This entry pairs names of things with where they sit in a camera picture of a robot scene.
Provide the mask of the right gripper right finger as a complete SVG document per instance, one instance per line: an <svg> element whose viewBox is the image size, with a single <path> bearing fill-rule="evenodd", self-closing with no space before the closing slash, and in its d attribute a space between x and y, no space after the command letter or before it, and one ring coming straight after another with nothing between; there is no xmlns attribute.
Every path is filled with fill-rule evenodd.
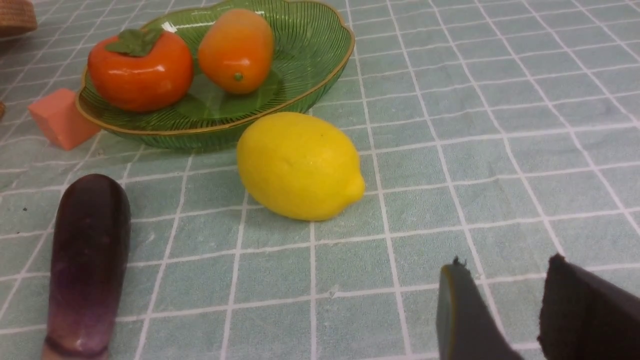
<svg viewBox="0 0 640 360"><path fill-rule="evenodd" d="M537 341L547 360L637 360L640 299L555 254L544 282Z"/></svg>

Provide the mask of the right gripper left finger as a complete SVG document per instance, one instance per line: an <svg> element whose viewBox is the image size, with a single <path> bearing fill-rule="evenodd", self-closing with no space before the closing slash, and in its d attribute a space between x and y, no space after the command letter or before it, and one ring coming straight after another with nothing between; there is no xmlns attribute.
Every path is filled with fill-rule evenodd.
<svg viewBox="0 0 640 360"><path fill-rule="evenodd" d="M441 360L521 360L503 337L466 263L439 272L436 334Z"/></svg>

